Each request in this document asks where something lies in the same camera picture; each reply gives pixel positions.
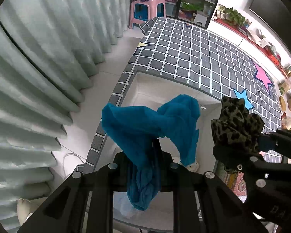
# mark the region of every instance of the screw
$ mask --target screw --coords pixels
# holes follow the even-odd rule
[[[213,179],[213,178],[214,178],[214,173],[213,173],[213,172],[207,172],[207,173],[205,173],[205,176],[206,176],[208,179]]]
[[[80,172],[74,172],[73,174],[72,174],[72,178],[74,178],[74,179],[78,179],[78,178],[80,178],[81,177],[81,173]]]
[[[118,164],[117,164],[117,163],[110,163],[110,164],[108,165],[108,167],[109,167],[110,169],[117,169]]]
[[[263,187],[266,186],[266,181],[263,180],[263,179],[258,179],[256,184],[257,184],[258,187],[263,188]]]
[[[179,165],[177,163],[172,162],[172,163],[170,163],[169,167],[171,169],[177,169],[179,167]]]
[[[252,157],[250,157],[250,160],[251,160],[252,162],[256,162],[256,161],[258,161],[258,158],[257,158],[257,157],[254,157],[254,156],[252,156]]]

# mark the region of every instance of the plastic stool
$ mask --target plastic stool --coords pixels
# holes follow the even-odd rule
[[[134,1],[130,5],[129,28],[133,24],[142,24],[154,17],[166,17],[165,0],[149,0],[147,2]]]

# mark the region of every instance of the blue fabric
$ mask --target blue fabric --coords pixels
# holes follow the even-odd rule
[[[136,166],[130,171],[127,191],[132,205],[146,210],[160,190],[160,171],[152,149],[152,139],[168,137],[175,144],[181,163],[195,162],[199,130],[198,101],[179,95],[157,111],[144,106],[116,107],[108,103],[102,110],[102,127]]]

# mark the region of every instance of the white floor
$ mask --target white floor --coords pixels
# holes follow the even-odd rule
[[[118,38],[118,44],[112,46],[112,52],[105,55],[106,61],[97,65],[99,73],[90,78],[93,87],[81,91],[85,97],[85,101],[79,104],[81,111],[71,113],[73,124],[64,126],[67,139],[59,139],[62,150],[53,152],[57,160],[57,165],[50,169],[54,175],[54,180],[49,183],[53,190],[77,165],[86,161],[101,119],[101,111],[142,38],[139,28],[124,32],[124,36]]]

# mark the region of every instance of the white wall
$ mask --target white wall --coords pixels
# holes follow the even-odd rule
[[[224,5],[227,8],[233,7],[234,9],[238,10],[239,13],[241,13],[246,19],[252,22],[252,25],[249,26],[249,29],[261,29],[262,34],[266,36],[268,41],[271,42],[279,52],[282,66],[286,67],[287,64],[291,64],[291,55],[289,54],[288,49],[285,47],[279,37],[261,19],[249,11],[251,2],[252,0],[219,0],[218,4]]]

